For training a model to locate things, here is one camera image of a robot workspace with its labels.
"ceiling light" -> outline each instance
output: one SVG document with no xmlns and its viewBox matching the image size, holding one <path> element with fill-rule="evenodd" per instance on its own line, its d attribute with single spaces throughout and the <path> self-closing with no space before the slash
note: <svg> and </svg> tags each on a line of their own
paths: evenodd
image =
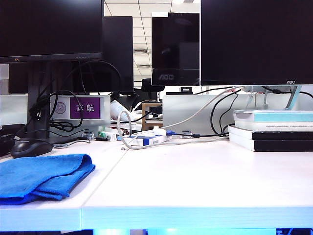
<svg viewBox="0 0 313 235">
<path fill-rule="evenodd" d="M 152 17 L 168 17 L 168 12 L 152 12 Z"/>
</svg>

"white desk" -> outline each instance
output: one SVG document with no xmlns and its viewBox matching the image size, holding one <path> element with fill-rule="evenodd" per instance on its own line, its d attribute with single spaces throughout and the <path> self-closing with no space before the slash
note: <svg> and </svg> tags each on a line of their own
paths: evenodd
<svg viewBox="0 0 313 235">
<path fill-rule="evenodd" d="M 126 151 L 121 142 L 93 141 L 53 150 L 46 155 L 87 153 L 96 169 L 62 201 L 35 201 L 24 205 L 0 205 L 0 231 L 81 230 L 81 207 Z"/>
<path fill-rule="evenodd" d="M 228 141 L 130 150 L 84 204 L 82 226 L 311 228 L 313 154 Z"/>
</svg>

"purple sign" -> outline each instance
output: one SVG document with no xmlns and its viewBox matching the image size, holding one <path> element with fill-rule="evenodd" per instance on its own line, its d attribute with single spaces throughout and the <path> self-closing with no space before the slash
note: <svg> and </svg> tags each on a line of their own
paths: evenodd
<svg viewBox="0 0 313 235">
<path fill-rule="evenodd" d="M 100 98 L 99 97 L 79 97 L 83 118 L 100 119 Z M 75 98 L 70 98 L 70 118 L 80 118 L 79 106 Z"/>
</svg>

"aoc logo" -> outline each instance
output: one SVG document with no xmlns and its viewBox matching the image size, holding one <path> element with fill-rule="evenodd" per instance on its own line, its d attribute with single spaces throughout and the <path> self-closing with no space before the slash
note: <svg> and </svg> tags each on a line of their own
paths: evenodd
<svg viewBox="0 0 313 235">
<path fill-rule="evenodd" d="M 175 76 L 173 74 L 162 74 L 160 77 L 158 77 L 160 81 L 173 81 L 175 79 Z"/>
</svg>

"black book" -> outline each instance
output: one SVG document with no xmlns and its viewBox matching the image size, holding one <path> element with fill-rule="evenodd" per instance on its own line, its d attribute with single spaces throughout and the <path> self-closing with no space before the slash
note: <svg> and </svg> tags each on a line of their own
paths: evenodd
<svg viewBox="0 0 313 235">
<path fill-rule="evenodd" d="M 229 126 L 228 131 L 249 140 L 313 140 L 313 132 L 250 131 L 233 126 Z"/>
<path fill-rule="evenodd" d="M 249 140 L 229 134 L 230 141 L 256 152 L 309 152 L 313 151 L 313 140 Z"/>
</svg>

